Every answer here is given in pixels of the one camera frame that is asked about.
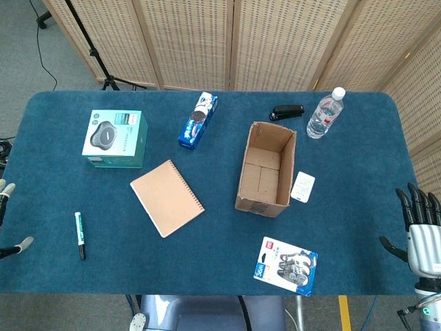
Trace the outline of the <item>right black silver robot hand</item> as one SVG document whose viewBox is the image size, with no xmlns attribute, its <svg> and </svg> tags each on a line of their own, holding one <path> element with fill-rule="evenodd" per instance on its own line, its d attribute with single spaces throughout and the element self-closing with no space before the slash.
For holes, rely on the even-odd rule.
<svg viewBox="0 0 441 331">
<path fill-rule="evenodd" d="M 395 247 L 381 236 L 383 248 L 407 263 L 410 270 L 421 278 L 440 278 L 440 201 L 431 192 L 424 193 L 412 183 L 407 184 L 410 195 L 397 188 L 404 228 L 407 233 L 407 250 Z"/>
</svg>

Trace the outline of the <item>left black grey robot hand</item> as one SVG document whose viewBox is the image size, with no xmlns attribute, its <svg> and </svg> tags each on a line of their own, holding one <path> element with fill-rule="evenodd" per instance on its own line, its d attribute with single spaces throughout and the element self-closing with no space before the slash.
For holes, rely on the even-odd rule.
<svg viewBox="0 0 441 331">
<path fill-rule="evenodd" d="M 6 213 L 8 200 L 11 194 L 13 193 L 15 187 L 16 187 L 15 183 L 7 184 L 5 179 L 1 179 L 1 215 L 0 215 L 1 225 L 3 225 L 3 219 Z M 21 254 L 32 244 L 33 241 L 34 241 L 33 237 L 26 237 L 21 243 L 18 243 L 11 247 L 1 248 L 0 259 L 4 259 L 6 257 L 16 254 Z"/>
</svg>

